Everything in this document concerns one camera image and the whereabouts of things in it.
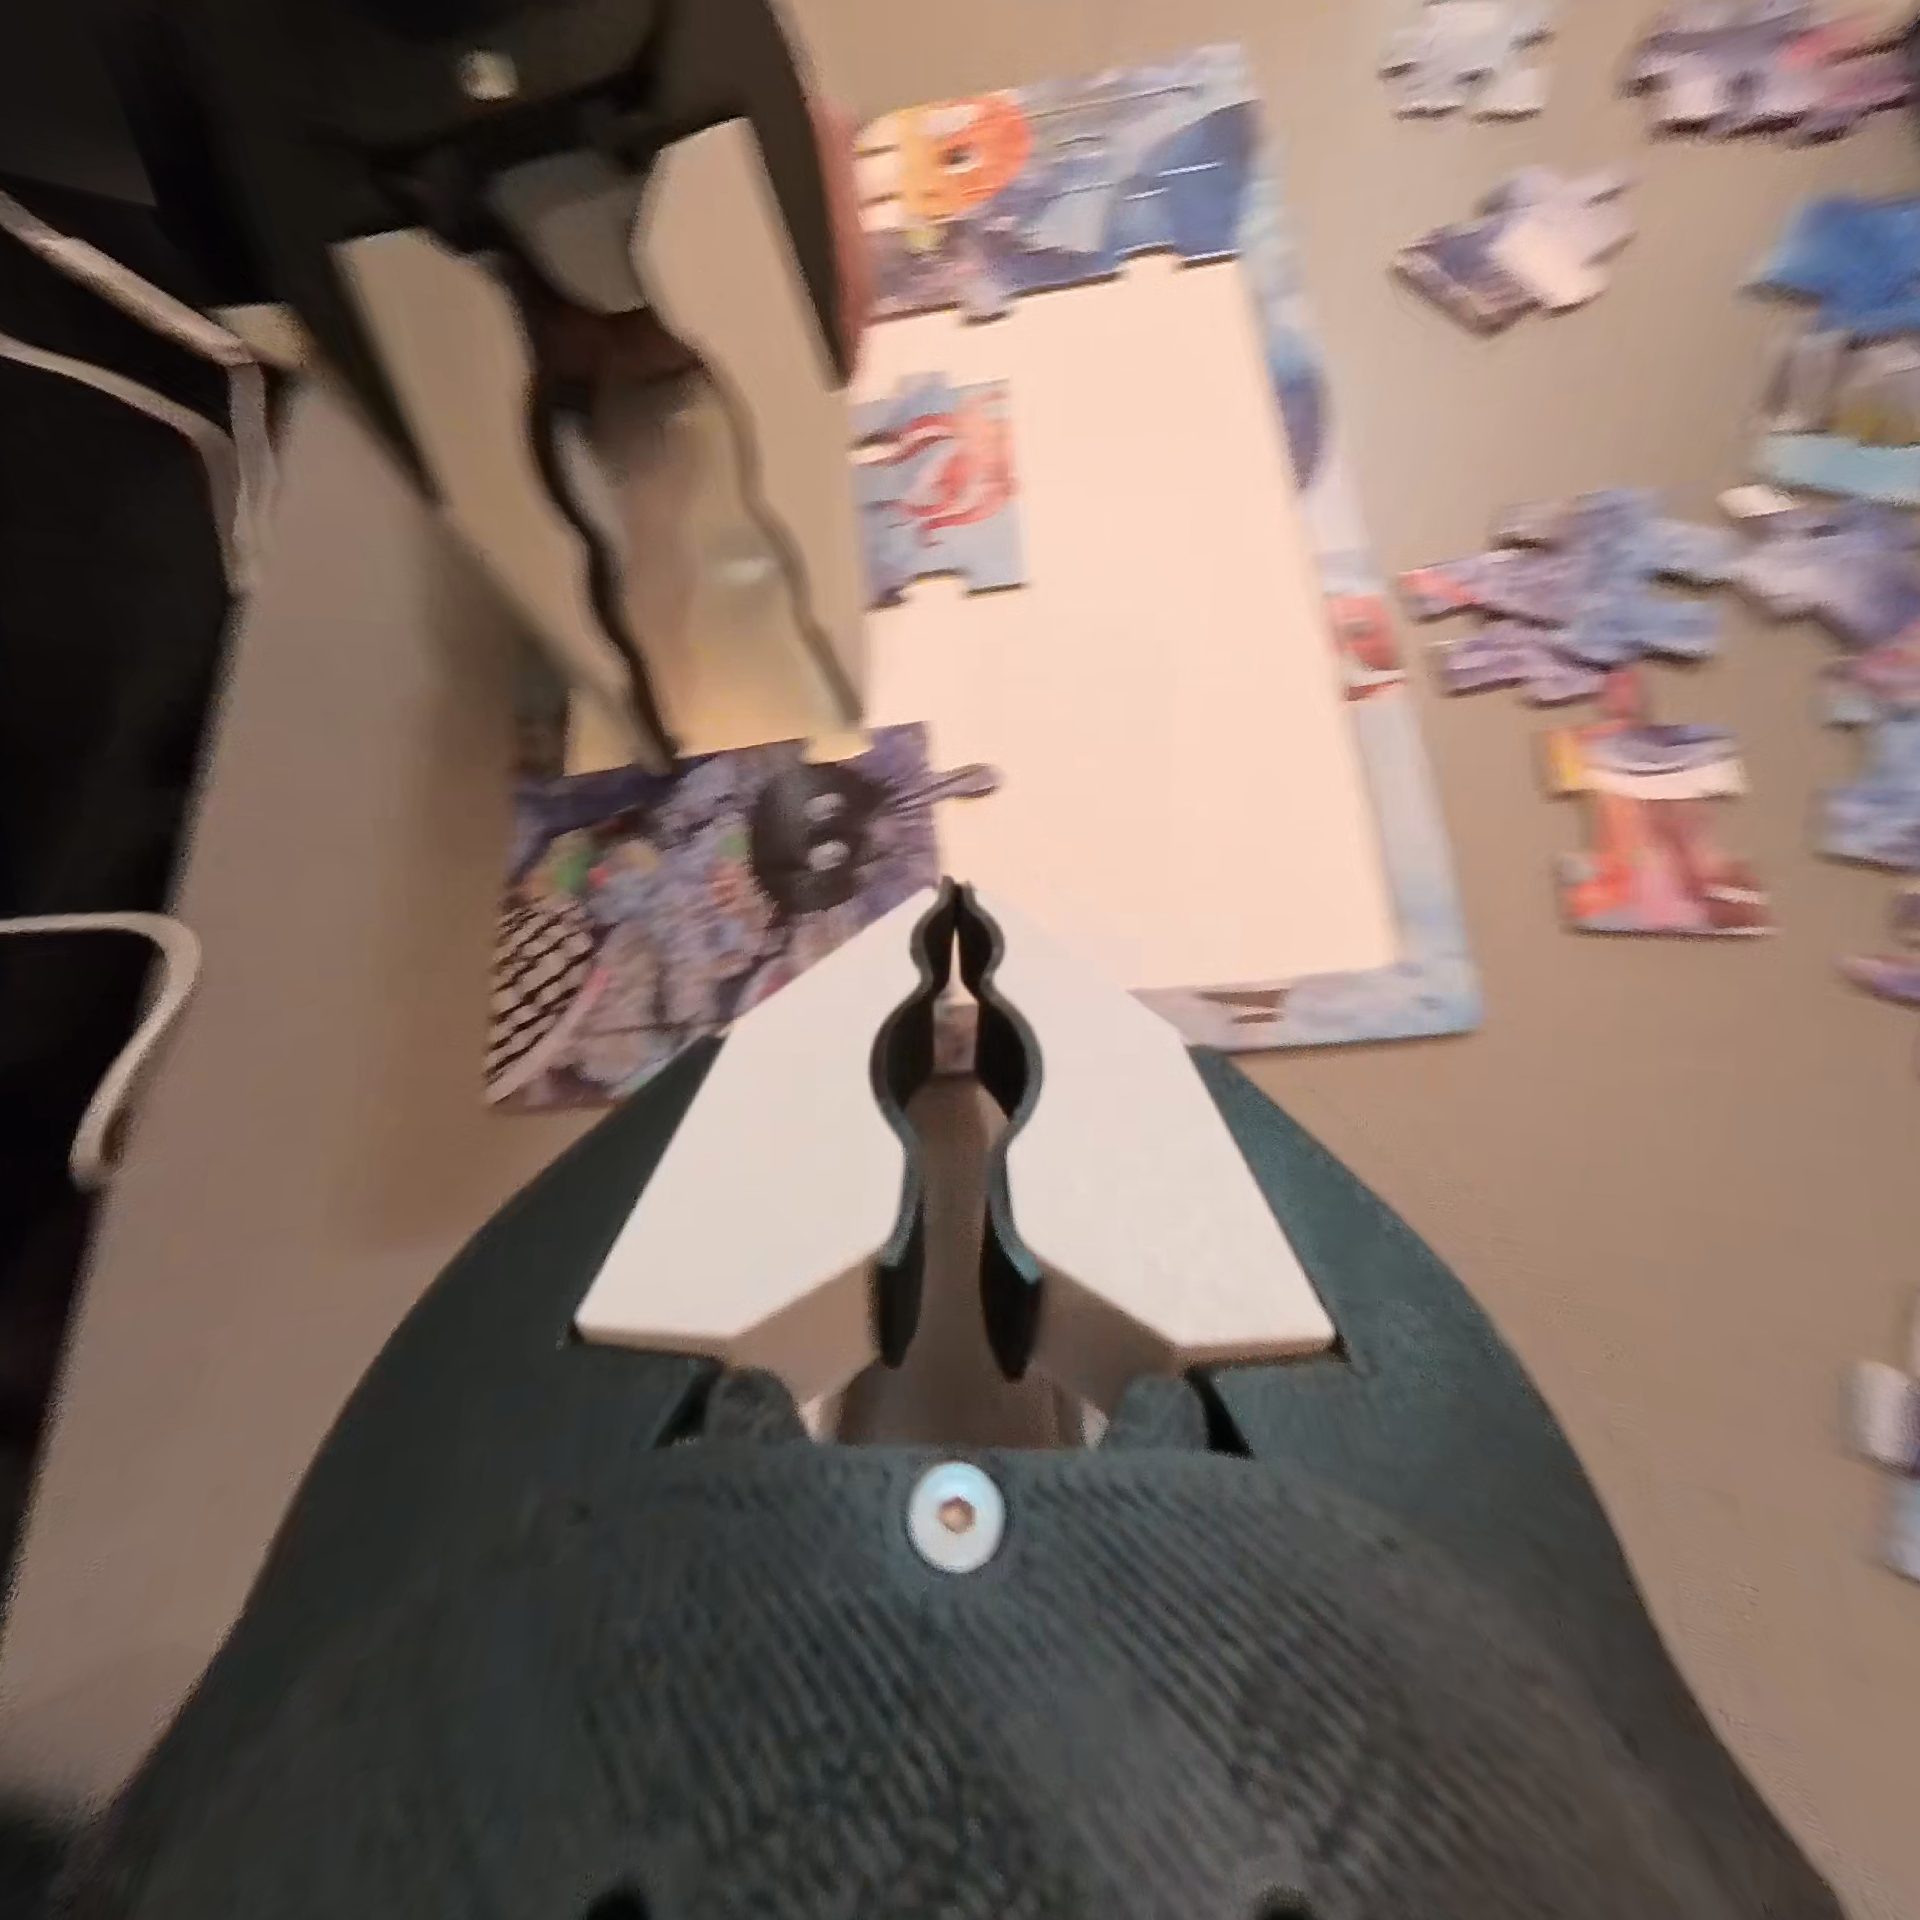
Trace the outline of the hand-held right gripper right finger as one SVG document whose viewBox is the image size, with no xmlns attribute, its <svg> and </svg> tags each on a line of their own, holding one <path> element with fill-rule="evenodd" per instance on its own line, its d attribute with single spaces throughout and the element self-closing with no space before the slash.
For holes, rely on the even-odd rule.
<svg viewBox="0 0 1920 1920">
<path fill-rule="evenodd" d="M 1115 1414 L 1139 1378 L 1327 1356 L 1335 1327 L 1180 1030 L 1009 905 L 956 897 L 1007 1381 Z"/>
</svg>

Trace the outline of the assembled crab whale puzzle pieces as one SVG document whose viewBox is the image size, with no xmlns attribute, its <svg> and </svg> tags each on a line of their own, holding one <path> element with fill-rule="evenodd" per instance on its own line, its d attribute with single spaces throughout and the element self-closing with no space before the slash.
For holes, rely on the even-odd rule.
<svg viewBox="0 0 1920 1920">
<path fill-rule="evenodd" d="M 1014 300 L 1112 280 L 1132 257 L 1237 254 L 1261 149 L 1261 100 L 1239 48 L 998 90 L 1023 95 L 1033 155 L 998 199 L 943 228 L 904 222 L 902 109 L 855 134 L 878 320 L 950 311 L 991 320 Z"/>
</svg>

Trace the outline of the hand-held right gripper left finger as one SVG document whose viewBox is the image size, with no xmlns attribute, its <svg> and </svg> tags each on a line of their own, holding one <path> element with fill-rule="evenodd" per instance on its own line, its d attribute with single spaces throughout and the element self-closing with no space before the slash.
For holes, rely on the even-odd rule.
<svg viewBox="0 0 1920 1920">
<path fill-rule="evenodd" d="M 811 1408 L 921 1325 L 927 1150 L 959 891 L 910 894 L 736 1018 L 578 1314 L 579 1341 L 779 1378 Z"/>
</svg>

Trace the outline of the ocean jigsaw puzzle tray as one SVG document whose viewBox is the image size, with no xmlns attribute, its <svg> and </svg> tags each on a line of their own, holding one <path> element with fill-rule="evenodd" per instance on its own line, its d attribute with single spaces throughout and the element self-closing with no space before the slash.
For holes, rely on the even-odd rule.
<svg viewBox="0 0 1920 1920">
<path fill-rule="evenodd" d="M 938 576 L 869 611 L 860 556 L 865 729 L 830 746 L 830 721 L 674 721 L 678 759 L 838 759 L 878 726 L 927 721 L 943 754 L 1005 772 L 995 796 L 943 811 L 946 876 L 1038 910 L 1189 1042 L 1270 1053 L 1477 1026 L 1446 816 L 1328 421 L 1263 104 L 1234 257 L 1132 257 L 991 320 L 875 318 L 847 411 L 923 375 L 1012 386 L 1027 587 Z M 641 464 L 668 400 L 564 419 L 582 480 L 599 454 L 635 486 L 613 523 L 635 561 Z M 828 826 L 841 802 L 822 777 L 808 913 L 735 1016 L 869 929 L 830 920 L 852 892 Z M 488 1103 L 606 1104 L 727 1026 L 650 1026 L 646 969 L 637 951 L 598 958 L 585 910 L 522 892 L 507 862 Z"/>
</svg>

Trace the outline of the octopus puzzle piece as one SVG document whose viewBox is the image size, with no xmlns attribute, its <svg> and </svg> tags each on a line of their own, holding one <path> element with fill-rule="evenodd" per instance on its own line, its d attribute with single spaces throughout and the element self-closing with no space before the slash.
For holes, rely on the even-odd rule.
<svg viewBox="0 0 1920 1920">
<path fill-rule="evenodd" d="M 951 576 L 964 591 L 1027 587 L 1017 490 L 942 502 L 932 483 L 909 486 L 880 467 L 855 469 L 864 606 L 894 606 L 909 587 Z"/>
<path fill-rule="evenodd" d="M 1012 386 L 909 376 L 852 406 L 851 453 L 864 502 L 910 518 L 991 516 L 1017 494 Z"/>
</svg>

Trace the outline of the person's black clothing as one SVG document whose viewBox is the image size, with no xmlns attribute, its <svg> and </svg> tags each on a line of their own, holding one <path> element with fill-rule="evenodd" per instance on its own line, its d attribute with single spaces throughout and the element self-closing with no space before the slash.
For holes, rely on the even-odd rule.
<svg viewBox="0 0 1920 1920">
<path fill-rule="evenodd" d="M 172 891 L 286 375 L 198 4 L 5 4 L 5 1583 L 77 1290 L 200 967 Z"/>
</svg>

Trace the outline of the black sea urchin puzzle piece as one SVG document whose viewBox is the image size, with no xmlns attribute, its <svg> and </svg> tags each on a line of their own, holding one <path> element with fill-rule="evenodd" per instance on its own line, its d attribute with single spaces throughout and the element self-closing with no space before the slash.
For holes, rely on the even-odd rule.
<svg viewBox="0 0 1920 1920">
<path fill-rule="evenodd" d="M 792 932 L 813 887 L 811 806 L 822 793 L 826 764 L 754 748 L 704 757 L 698 772 L 711 803 L 702 902 L 723 920 Z"/>
</svg>

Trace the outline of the scattered loose puzzle pieces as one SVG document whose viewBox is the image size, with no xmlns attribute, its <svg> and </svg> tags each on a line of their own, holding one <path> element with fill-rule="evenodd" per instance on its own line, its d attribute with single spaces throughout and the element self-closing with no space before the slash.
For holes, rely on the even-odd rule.
<svg viewBox="0 0 1920 1920">
<path fill-rule="evenodd" d="M 1378 80 L 1403 118 L 1544 112 L 1537 48 L 1556 4 L 1409 4 Z M 1664 4 L 1619 86 L 1647 131 L 1700 138 L 1844 138 L 1916 109 L 1916 4 Z M 1392 273 L 1454 324 L 1499 334 L 1587 305 L 1634 236 L 1619 172 L 1550 166 L 1492 185 L 1453 225 L 1406 243 Z M 1753 478 L 1720 520 L 1669 516 L 1650 490 L 1518 506 L 1459 559 L 1406 568 L 1414 620 L 1473 617 L 1437 642 L 1448 693 L 1515 687 L 1537 706 L 1596 703 L 1549 733 L 1550 789 L 1593 802 L 1593 834 L 1559 873 L 1564 922 L 1600 935 L 1771 931 L 1771 901 L 1715 845 L 1709 811 L 1743 792 L 1731 733 L 1657 724 L 1644 659 L 1715 649 L 1715 606 L 1669 590 L 1734 590 L 1781 623 L 1819 625 L 1829 724 L 1859 736 L 1854 777 L 1819 802 L 1819 850 L 1900 876 L 1895 951 L 1841 977 L 1916 1011 L 1916 191 L 1802 204 L 1748 285 L 1797 304 L 1769 375 Z M 1886 1565 L 1916 1583 L 1916 1313 L 1908 1356 L 1844 1385 L 1848 1445 L 1889 1476 Z"/>
</svg>

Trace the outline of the orange pufferfish puzzle piece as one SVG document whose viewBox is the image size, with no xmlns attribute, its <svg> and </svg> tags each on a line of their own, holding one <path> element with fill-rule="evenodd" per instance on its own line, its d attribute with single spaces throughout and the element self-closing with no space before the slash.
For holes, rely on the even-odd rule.
<svg viewBox="0 0 1920 1920">
<path fill-rule="evenodd" d="M 1033 155 L 1033 118 L 1017 90 L 902 109 L 897 122 L 907 228 L 972 217 L 1017 182 Z"/>
</svg>

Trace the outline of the person's left hand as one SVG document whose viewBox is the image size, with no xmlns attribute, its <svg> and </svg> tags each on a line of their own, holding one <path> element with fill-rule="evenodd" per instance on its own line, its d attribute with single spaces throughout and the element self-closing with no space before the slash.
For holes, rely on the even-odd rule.
<svg viewBox="0 0 1920 1920">
<path fill-rule="evenodd" d="M 598 313 L 564 300 L 539 280 L 518 292 L 539 376 L 596 396 L 606 386 L 675 386 L 707 372 L 707 361 L 678 339 L 650 305 Z"/>
</svg>

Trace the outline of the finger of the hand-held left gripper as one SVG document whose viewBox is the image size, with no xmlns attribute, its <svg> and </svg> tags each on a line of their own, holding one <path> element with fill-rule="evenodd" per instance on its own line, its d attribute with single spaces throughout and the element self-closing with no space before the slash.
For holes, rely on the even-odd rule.
<svg viewBox="0 0 1920 1920">
<path fill-rule="evenodd" d="M 646 658 L 668 721 L 864 721 L 851 411 L 745 123 L 661 158 L 641 217 L 697 368 L 641 464 Z"/>
<path fill-rule="evenodd" d="M 364 324 L 448 528 L 587 707 L 598 741 L 666 769 L 675 741 L 620 611 L 606 552 L 542 453 L 536 361 L 512 291 L 420 229 L 345 243 Z"/>
</svg>

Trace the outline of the assembled coral reef puzzle pieces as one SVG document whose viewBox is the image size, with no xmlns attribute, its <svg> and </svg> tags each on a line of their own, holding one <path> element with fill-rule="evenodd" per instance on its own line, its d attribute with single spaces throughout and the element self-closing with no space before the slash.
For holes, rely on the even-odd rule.
<svg viewBox="0 0 1920 1920">
<path fill-rule="evenodd" d="M 787 767 L 781 746 L 759 746 L 678 759 L 666 773 L 518 773 L 510 882 L 579 905 L 598 958 L 637 951 L 650 1026 L 714 1032 L 781 951 L 752 811 Z"/>
</svg>

